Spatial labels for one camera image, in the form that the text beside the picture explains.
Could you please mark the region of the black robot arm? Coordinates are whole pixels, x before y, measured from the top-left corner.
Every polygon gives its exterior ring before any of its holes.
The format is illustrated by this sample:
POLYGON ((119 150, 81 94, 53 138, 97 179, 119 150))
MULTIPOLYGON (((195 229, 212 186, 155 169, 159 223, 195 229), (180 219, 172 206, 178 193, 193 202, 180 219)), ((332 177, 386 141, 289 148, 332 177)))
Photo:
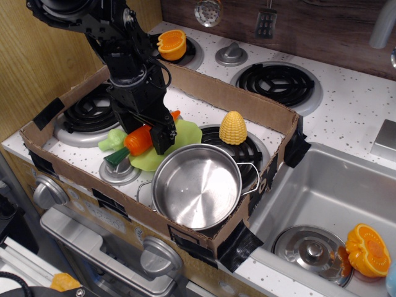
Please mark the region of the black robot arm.
POLYGON ((174 119, 164 105, 166 67, 152 56, 153 42, 125 1, 27 1, 50 27, 82 33, 110 72, 113 113, 131 133, 144 124, 159 155, 175 143, 174 119))

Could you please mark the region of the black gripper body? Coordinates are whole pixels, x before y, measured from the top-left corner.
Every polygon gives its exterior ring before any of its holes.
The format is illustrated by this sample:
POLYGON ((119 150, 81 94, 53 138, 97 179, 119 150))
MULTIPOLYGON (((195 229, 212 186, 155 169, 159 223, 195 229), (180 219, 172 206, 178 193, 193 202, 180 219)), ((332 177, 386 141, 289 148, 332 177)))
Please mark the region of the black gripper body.
POLYGON ((173 119, 163 103, 166 84, 160 66, 150 66, 136 72, 126 67, 110 66, 111 86, 107 92, 112 96, 113 111, 129 110, 142 114, 152 123, 164 123, 173 119))

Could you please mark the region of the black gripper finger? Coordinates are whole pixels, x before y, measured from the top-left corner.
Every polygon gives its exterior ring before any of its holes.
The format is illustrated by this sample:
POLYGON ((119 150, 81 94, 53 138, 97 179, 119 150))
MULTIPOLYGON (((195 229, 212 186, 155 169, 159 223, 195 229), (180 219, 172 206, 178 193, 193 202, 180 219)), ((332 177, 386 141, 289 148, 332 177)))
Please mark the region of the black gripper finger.
POLYGON ((168 119, 164 123, 155 123, 150 130, 150 136, 156 153, 164 155, 174 145, 176 135, 174 119, 168 119))
POLYGON ((134 132, 143 125, 147 125, 149 128, 152 127, 152 123, 142 114, 129 110, 116 110, 114 114, 127 134, 134 132))

